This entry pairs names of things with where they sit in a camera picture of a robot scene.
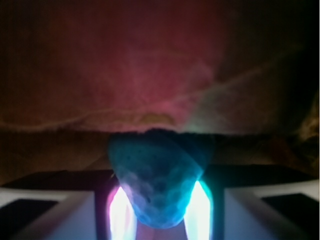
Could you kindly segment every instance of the glowing rock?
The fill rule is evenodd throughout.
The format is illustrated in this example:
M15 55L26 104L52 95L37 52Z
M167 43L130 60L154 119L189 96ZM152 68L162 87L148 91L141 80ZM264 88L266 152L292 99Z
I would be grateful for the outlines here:
M183 220L195 182L213 156L213 142L164 130L122 133L110 138L108 154L140 222L165 229Z

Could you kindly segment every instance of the black panel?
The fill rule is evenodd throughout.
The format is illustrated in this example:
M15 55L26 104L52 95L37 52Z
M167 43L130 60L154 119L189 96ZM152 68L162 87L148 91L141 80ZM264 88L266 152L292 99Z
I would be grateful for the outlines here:
M18 199L0 208L0 239L8 239L58 202Z
M277 165L209 165L202 177L214 200L214 239L224 239L224 189L284 184L313 180L314 177ZM118 184L112 170L38 172L3 187L34 190L94 191L96 231L107 239L106 202Z
M319 239L319 202L301 193L263 197L262 200L298 225L311 239Z

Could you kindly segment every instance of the blue rock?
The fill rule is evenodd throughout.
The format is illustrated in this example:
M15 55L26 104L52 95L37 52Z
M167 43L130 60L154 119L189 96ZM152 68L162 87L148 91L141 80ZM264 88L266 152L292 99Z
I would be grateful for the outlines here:
M209 135L150 130L112 135L108 156L139 221L166 229L183 220L213 147Z

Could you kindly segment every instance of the light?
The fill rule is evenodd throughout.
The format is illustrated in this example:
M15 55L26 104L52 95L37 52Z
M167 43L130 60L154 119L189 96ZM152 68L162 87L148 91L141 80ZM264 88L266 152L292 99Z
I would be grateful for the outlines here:
M210 239L213 233L213 206L208 187L196 181L183 219L189 240ZM137 217L122 187L117 189L110 204L109 226L112 240L136 239Z
M190 240L208 240L212 235L214 205L209 189L202 185L199 181L195 183L184 215L185 232Z
M118 188L110 204L109 224L112 240L136 238L137 217L122 187Z

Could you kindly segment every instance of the pink light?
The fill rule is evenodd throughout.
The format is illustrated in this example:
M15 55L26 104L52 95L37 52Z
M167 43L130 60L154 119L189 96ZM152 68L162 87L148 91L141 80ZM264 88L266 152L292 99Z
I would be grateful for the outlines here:
M109 224L112 240L136 238L137 217L122 187L118 188L110 204Z
M189 240L208 240L212 236L213 199L208 187L197 181L184 215ZM109 227L112 240L134 240L137 234L137 217L122 187L109 206Z

